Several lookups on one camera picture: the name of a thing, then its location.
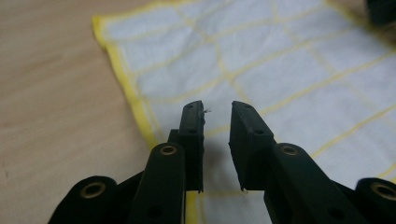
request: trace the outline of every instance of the wooden surface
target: wooden surface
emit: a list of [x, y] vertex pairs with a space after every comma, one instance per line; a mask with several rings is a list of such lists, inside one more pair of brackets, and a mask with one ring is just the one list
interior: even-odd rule
[[1, 223], [45, 223], [82, 178], [144, 169], [148, 148], [91, 24], [142, 4], [0, 2]]

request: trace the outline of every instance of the yellow border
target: yellow border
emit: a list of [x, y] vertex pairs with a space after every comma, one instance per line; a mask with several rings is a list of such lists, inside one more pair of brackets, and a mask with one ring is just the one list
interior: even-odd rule
[[103, 49], [106, 49], [108, 42], [106, 41], [106, 37], [103, 35], [103, 23], [108, 20], [112, 21], [120, 21], [128, 17], [132, 17], [138, 14], [142, 14], [145, 12], [150, 12], [155, 9], [159, 9], [161, 7], [177, 7], [181, 4], [185, 3], [192, 3], [198, 2], [199, 0], [171, 0], [171, 1], [161, 1], [161, 0], [154, 0], [148, 4], [145, 4], [141, 7], [134, 8], [130, 11], [109, 14], [109, 15], [94, 15], [92, 16], [92, 26], [93, 26], [93, 33], [98, 40], [99, 44], [102, 46]]
[[[151, 129], [151, 124], [149, 122], [149, 117], [145, 111], [144, 102], [139, 100], [139, 97], [136, 95], [136, 85], [130, 82], [128, 78], [128, 74], [124, 71], [123, 59], [120, 57], [120, 51], [116, 45], [106, 40], [104, 34], [106, 34], [105, 26], [103, 23], [106, 20], [122, 20], [126, 17], [130, 17], [133, 15], [137, 15], [140, 13], [148, 12], [159, 7], [166, 6], [179, 6], [183, 3], [195, 2], [196, 0], [178, 0], [172, 2], [162, 2], [162, 1], [154, 1], [150, 4], [144, 5], [142, 7], [138, 7], [132, 11], [121, 13], [121, 14], [113, 14], [107, 16], [93, 16], [92, 17], [92, 27], [93, 33], [99, 42], [100, 46], [105, 49], [110, 57], [110, 61], [112, 67], [114, 69], [117, 80], [121, 84], [127, 101], [130, 104], [131, 111], [134, 115], [134, 119], [136, 120], [137, 126], [139, 127], [140, 132], [143, 134], [146, 143], [149, 148], [153, 148], [159, 144], [156, 136], [154, 135], [153, 130]], [[189, 224], [197, 224], [198, 223], [198, 207], [196, 204], [197, 193], [196, 192], [187, 192], [186, 193], [186, 223]]]

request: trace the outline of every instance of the fabric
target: fabric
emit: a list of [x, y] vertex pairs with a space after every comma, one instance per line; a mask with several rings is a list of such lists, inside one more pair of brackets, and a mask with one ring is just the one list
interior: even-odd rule
[[204, 188], [188, 223], [270, 223], [261, 191], [240, 191], [231, 103], [253, 105], [277, 142], [304, 148], [333, 180], [396, 183], [396, 50], [318, 0], [153, 3], [93, 18], [150, 147], [205, 109]]

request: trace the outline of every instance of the black plastic part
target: black plastic part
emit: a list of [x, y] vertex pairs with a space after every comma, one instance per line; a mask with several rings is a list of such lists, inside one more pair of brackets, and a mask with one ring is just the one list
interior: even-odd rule
[[356, 206], [371, 223], [396, 223], [396, 185], [383, 179], [365, 178], [355, 189]]
[[127, 223], [184, 223], [185, 155], [182, 146], [152, 149]]
[[204, 125], [205, 112], [201, 101], [183, 107], [178, 130], [171, 130], [168, 143], [178, 143], [186, 153], [186, 190], [204, 190]]
[[230, 149], [241, 189], [263, 190], [266, 174], [264, 153], [275, 144], [274, 134], [256, 109], [233, 102]]
[[203, 190], [204, 124], [201, 101], [184, 106], [179, 130], [151, 150], [144, 172], [119, 185], [104, 176], [78, 182], [49, 223], [184, 223], [185, 191]]
[[367, 10], [375, 25], [396, 21], [396, 0], [367, 0]]
[[[79, 181], [58, 205], [49, 223], [103, 223], [116, 188], [116, 182], [105, 176]], [[94, 196], [98, 190], [102, 193]]]
[[273, 222], [367, 223], [302, 148], [273, 137], [251, 105], [233, 102], [230, 148], [241, 188], [265, 190]]

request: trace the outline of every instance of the yellow grid line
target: yellow grid line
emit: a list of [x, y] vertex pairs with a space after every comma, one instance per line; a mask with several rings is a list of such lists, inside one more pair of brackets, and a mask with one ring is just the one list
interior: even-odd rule
[[137, 98], [140, 98], [141, 101], [141, 106], [146, 112], [148, 113], [148, 120], [151, 121], [151, 124], [154, 126], [154, 128], [159, 132], [159, 136], [161, 139], [156, 139], [156, 142], [161, 142], [163, 139], [165, 139], [165, 136], [163, 134], [163, 130], [160, 129], [160, 123], [154, 116], [154, 112], [151, 109], [150, 103], [142, 96], [140, 88], [138, 88], [138, 85], [135, 83], [135, 78], [134, 78], [134, 73], [129, 69], [129, 66], [126, 64], [124, 60], [121, 60], [122, 67], [126, 70], [126, 76], [127, 77], [132, 77], [128, 78], [129, 80], [132, 80], [132, 85], [134, 86], [135, 89], [135, 95]]
[[205, 136], [206, 137], [212, 137], [212, 136], [214, 136], [214, 135], [216, 135], [218, 133], [229, 132], [230, 128], [231, 128], [230, 124], [226, 124], [226, 125], [214, 128], [212, 130], [205, 131]]
[[176, 23], [173, 25], [169, 25], [169, 26], [164, 26], [164, 27], [160, 27], [158, 29], [155, 30], [150, 30], [150, 31], [146, 31], [145, 33], [139, 34], [139, 35], [133, 35], [133, 36], [127, 36], [127, 37], [123, 37], [123, 38], [117, 38], [117, 39], [109, 39], [107, 40], [107, 42], [109, 43], [124, 43], [124, 42], [136, 42], [138, 40], [141, 39], [145, 39], [147, 37], [153, 36], [153, 35], [157, 35], [163, 32], [171, 32], [176, 30], [177, 28], [183, 27], [183, 23]]
[[[287, 33], [292, 39], [293, 41], [298, 42], [299, 38], [296, 34], [294, 34], [287, 26], [287, 24], [283, 25], [284, 29], [285, 29], [285, 33]], [[317, 50], [315, 50], [311, 45], [306, 45], [305, 48], [308, 50], [308, 52], [310, 52], [314, 58], [332, 75], [334, 75], [336, 73], [335, 68], [329, 63], [329, 61], [327, 61], [322, 55], [321, 53], [319, 53]], [[351, 85], [349, 85], [349, 83], [346, 80], [342, 80], [342, 84], [347, 87], [350, 91], [352, 91], [356, 97], [358, 97], [358, 99], [361, 101], [361, 103], [363, 105], [368, 106], [369, 108], [371, 108], [373, 111], [375, 111], [376, 106], [374, 106], [374, 104], [364, 95], [362, 94], [359, 90], [356, 90], [355, 88], [353, 88]], [[385, 116], [384, 118], [382, 118], [380, 120], [380, 122], [385, 123], [385, 125], [389, 126], [393, 131], [394, 130], [394, 126], [390, 125], [388, 122], [388, 118]]]
[[388, 170], [386, 170], [384, 173], [380, 174], [378, 178], [384, 178], [385, 176], [389, 175], [394, 169], [396, 169], [396, 163], [393, 163]]
[[[329, 34], [329, 35], [325, 35], [325, 36], [322, 36], [322, 37], [314, 38], [313, 40], [311, 40], [311, 42], [319, 42], [319, 41], [325, 41], [325, 40], [329, 40], [329, 39], [332, 39], [332, 38], [336, 38], [336, 37], [338, 37], [340, 35], [346, 34], [350, 30], [351, 30], [351, 28], [347, 28], [345, 30], [338, 31], [338, 32], [335, 32], [333, 34]], [[276, 52], [274, 52], [272, 54], [266, 55], [266, 56], [264, 56], [264, 57], [262, 57], [262, 58], [260, 58], [260, 59], [258, 59], [256, 61], [253, 61], [252, 63], [249, 63], [249, 64], [243, 66], [242, 68], [240, 68], [240, 69], [238, 69], [238, 70], [236, 70], [234, 72], [231, 72], [231, 74], [229, 76], [231, 78], [236, 78], [236, 77], [246, 73], [250, 69], [253, 69], [253, 68], [257, 67], [257, 66], [263, 65], [264, 63], [267, 63], [267, 62], [269, 62], [269, 61], [271, 61], [273, 59], [276, 59], [276, 58], [281, 57], [283, 55], [286, 55], [288, 53], [294, 52], [294, 51], [296, 51], [296, 50], [298, 50], [300, 48], [303, 48], [304, 45], [306, 45], [306, 44], [308, 44], [308, 41], [305, 41], [305, 42], [302, 42], [302, 43], [300, 43], [298, 45], [294, 45], [294, 46], [292, 46], [290, 48], [282, 49], [282, 50], [276, 51]], [[159, 103], [159, 104], [160, 103], [169, 104], [169, 103], [180, 102], [180, 101], [182, 101], [183, 99], [185, 99], [187, 97], [191, 97], [194, 94], [197, 94], [199, 92], [202, 92], [202, 91], [208, 89], [209, 87], [213, 87], [213, 86], [218, 85], [224, 78], [226, 78], [226, 76], [224, 76], [224, 75], [219, 76], [219, 77], [213, 79], [212, 81], [210, 81], [210, 82], [208, 82], [206, 84], [203, 84], [202, 86], [197, 87], [197, 88], [195, 88], [193, 90], [187, 91], [184, 94], [179, 95], [179, 96], [167, 97], [167, 98], [148, 97], [148, 99], [151, 102], [155, 102], [155, 103]]]
[[277, 3], [275, 0], [271, 0], [271, 12], [273, 13], [273, 21], [278, 22], [279, 21], [279, 13], [278, 13], [278, 8], [277, 8]]
[[[295, 15], [293, 17], [288, 17], [288, 18], [285, 18], [285, 19], [279, 19], [279, 20], [277, 20], [277, 22], [279, 24], [281, 24], [281, 23], [284, 23], [284, 22], [292, 21], [295, 18], [300, 19], [300, 18], [303, 18], [305, 16], [309, 16], [312, 13], [315, 13], [315, 12], [319, 11], [320, 9], [322, 9], [322, 7], [318, 7], [315, 10], [308, 9], [307, 11], [304, 11], [304, 12], [302, 12], [300, 14], [297, 14], [297, 15]], [[265, 25], [265, 24], [271, 24], [271, 23], [273, 23], [273, 22], [271, 20], [267, 20], [267, 19], [247, 22], [247, 23], [241, 24], [239, 26], [236, 26], [236, 27], [233, 27], [233, 28], [230, 28], [230, 29], [226, 29], [224, 31], [220, 31], [218, 34], [213, 35], [211, 37], [211, 40], [220, 39], [220, 38], [222, 38], [222, 37], [224, 37], [226, 35], [231, 35], [233, 33], [239, 32], [239, 31], [243, 31], [243, 30], [246, 30], [246, 29], [250, 29], [250, 28], [253, 28], [253, 27], [257, 27], [257, 26], [262, 26], [262, 25]], [[184, 57], [186, 54], [189, 54], [189, 53], [193, 52], [195, 49], [198, 49], [199, 47], [201, 47], [203, 44], [206, 44], [206, 43], [207, 43], [207, 41], [198, 42], [196, 45], [192, 46], [191, 48], [182, 50], [179, 54], [173, 56], [172, 58], [170, 58], [170, 59], [168, 59], [166, 61], [163, 61], [163, 62], [160, 62], [160, 63], [156, 63], [156, 64], [154, 64], [152, 66], [143, 68], [140, 71], [136, 71], [136, 75], [138, 77], [140, 77], [140, 76], [145, 75], [147, 72], [150, 72], [150, 71], [162, 68], [162, 67], [166, 67], [169, 64], [178, 61], [179, 59]]]
[[199, 207], [201, 210], [201, 220], [203, 224], [206, 224], [206, 215], [205, 215], [205, 209], [204, 209], [204, 194], [199, 195]]
[[215, 51], [216, 51], [216, 58], [217, 58], [217, 62], [218, 62], [218, 67], [220, 72], [222, 73], [222, 77], [225, 77], [230, 85], [233, 87], [233, 89], [237, 92], [237, 94], [239, 95], [239, 97], [246, 101], [249, 102], [250, 100], [248, 99], [248, 97], [246, 96], [246, 94], [244, 93], [244, 91], [242, 90], [242, 88], [240, 88], [239, 86], [237, 86], [229, 77], [229, 70], [227, 69], [227, 67], [224, 64], [224, 61], [222, 59], [222, 54], [221, 54], [221, 50], [219, 47], [219, 44], [213, 39], [212, 36], [208, 35], [204, 30], [202, 30], [201, 28], [199, 28], [198, 26], [196, 26], [195, 22], [192, 21], [191, 19], [187, 18], [186, 15], [184, 15], [181, 11], [179, 11], [177, 8], [175, 8], [175, 11], [177, 12], [177, 14], [180, 16], [180, 18], [182, 18], [182, 20], [184, 22], [186, 22], [187, 25], [190, 26], [190, 28], [192, 30], [194, 30], [196, 33], [198, 33], [205, 42], [210, 43], [214, 46]]
[[316, 158], [318, 155], [320, 155], [323, 151], [325, 151], [326, 149], [328, 149], [329, 147], [332, 147], [333, 145], [339, 143], [340, 141], [344, 140], [345, 138], [349, 137], [350, 135], [352, 135], [354, 132], [356, 132], [359, 128], [361, 128], [362, 126], [376, 120], [376, 119], [380, 119], [382, 116], [384, 116], [385, 114], [387, 114], [388, 112], [392, 111], [396, 109], [396, 105], [392, 105], [374, 115], [372, 115], [371, 117], [362, 120], [361, 122], [359, 122], [357, 125], [355, 125], [354, 127], [352, 127], [350, 130], [348, 130], [345, 133], [342, 133], [340, 135], [338, 135], [337, 137], [335, 137], [334, 139], [332, 139], [331, 141], [329, 141], [328, 143], [326, 143], [323, 147], [321, 147], [319, 150], [317, 150], [316, 152], [314, 152], [311, 157], [314, 159]]
[[125, 96], [128, 102], [131, 104], [131, 109], [136, 118], [136, 122], [139, 129], [142, 131], [143, 136], [146, 139], [149, 148], [153, 148], [158, 145], [158, 139], [153, 134], [150, 120], [146, 114], [144, 102], [138, 100], [137, 92], [134, 90], [134, 80], [128, 78], [124, 69], [124, 60], [121, 59], [121, 54], [116, 46], [107, 46], [108, 54], [112, 62], [115, 74], [119, 82], [121, 83]]
[[[114, 15], [114, 16], [113, 15], [110, 15], [110, 16], [94, 16], [92, 20], [95, 23], [98, 23], [99, 25], [102, 26], [102, 24], [101, 24], [102, 21], [101, 20], [106, 20], [105, 22], [110, 22], [110, 21], [117, 22], [117, 21], [128, 19], [128, 18], [130, 18], [132, 16], [135, 16], [138, 13], [148, 12], [148, 11], [155, 10], [155, 9], [158, 9], [158, 8], [161, 8], [161, 7], [170, 7], [170, 6], [179, 7], [179, 4], [185, 4], [185, 3], [191, 3], [191, 2], [195, 2], [195, 1], [185, 1], [185, 0], [183, 1], [182, 0], [182, 1], [180, 1], [180, 3], [163, 3], [163, 2], [157, 0], [154, 3], [148, 4], [146, 6], [143, 6], [143, 7], [139, 8], [139, 10], [137, 10], [136, 12], [135, 11], [127, 12], [124, 15], [121, 15], [121, 16], [119, 14]], [[222, 9], [223, 7], [229, 5], [231, 2], [232, 1], [230, 1], [230, 0], [223, 1], [220, 4], [213, 6], [208, 11], [206, 11], [205, 13], [201, 14], [200, 16], [198, 16], [196, 19], [200, 20], [201, 18], [204, 18], [206, 16], [210, 16], [211, 14], [217, 12], [218, 10]], [[146, 31], [143, 34], [128, 36], [126, 38], [119, 38], [119, 39], [114, 39], [114, 40], [110, 40], [109, 38], [111, 38], [111, 37], [107, 37], [107, 36], [110, 36], [109, 33], [105, 33], [104, 34], [104, 40], [109, 42], [109, 43], [124, 42], [124, 41], [136, 41], [136, 40], [140, 40], [142, 38], [145, 38], [145, 37], [147, 37], [149, 35], [155, 35], [155, 34], [158, 34], [160, 32], [166, 31], [166, 30], [173, 30], [173, 29], [177, 28], [178, 26], [182, 26], [183, 24], [184, 24], [183, 22], [180, 22], [180, 23], [176, 23], [176, 24], [165, 25], [165, 26], [162, 26], [162, 27], [159, 27], [159, 28], [155, 28], [155, 29]]]
[[327, 78], [327, 79], [325, 79], [325, 80], [323, 80], [323, 81], [321, 81], [319, 83], [315, 83], [315, 84], [309, 86], [308, 88], [306, 88], [304, 90], [301, 90], [301, 91], [298, 91], [298, 92], [294, 93], [292, 96], [282, 100], [281, 102], [279, 102], [279, 103], [277, 103], [275, 105], [271, 105], [271, 106], [268, 106], [268, 107], [264, 108], [263, 110], [260, 110], [259, 114], [263, 116], [265, 114], [272, 113], [272, 112], [280, 109], [284, 105], [287, 105], [289, 102], [291, 102], [291, 101], [293, 101], [295, 99], [298, 99], [298, 98], [300, 98], [300, 97], [302, 97], [304, 95], [307, 95], [311, 91], [315, 91], [315, 90], [317, 90], [317, 89], [319, 89], [321, 87], [327, 86], [330, 83], [332, 83], [335, 80], [338, 80], [340, 78], [346, 77], [348, 75], [351, 75], [351, 74], [357, 73], [359, 71], [362, 71], [364, 69], [367, 69], [369, 67], [372, 67], [372, 66], [384, 61], [385, 59], [387, 59], [389, 56], [393, 55], [394, 53], [395, 53], [395, 51], [389, 51], [388, 53], [385, 53], [384, 55], [382, 55], [382, 56], [380, 56], [380, 57], [378, 57], [378, 58], [376, 58], [374, 60], [371, 60], [368, 63], [364, 63], [364, 64], [361, 64], [361, 65], [358, 65], [358, 66], [355, 66], [355, 67], [352, 67], [352, 68], [348, 68], [348, 69], [346, 69], [346, 70], [344, 70], [344, 71], [342, 71], [340, 73], [337, 73], [336, 75], [334, 75], [334, 76], [332, 76], [330, 78]]

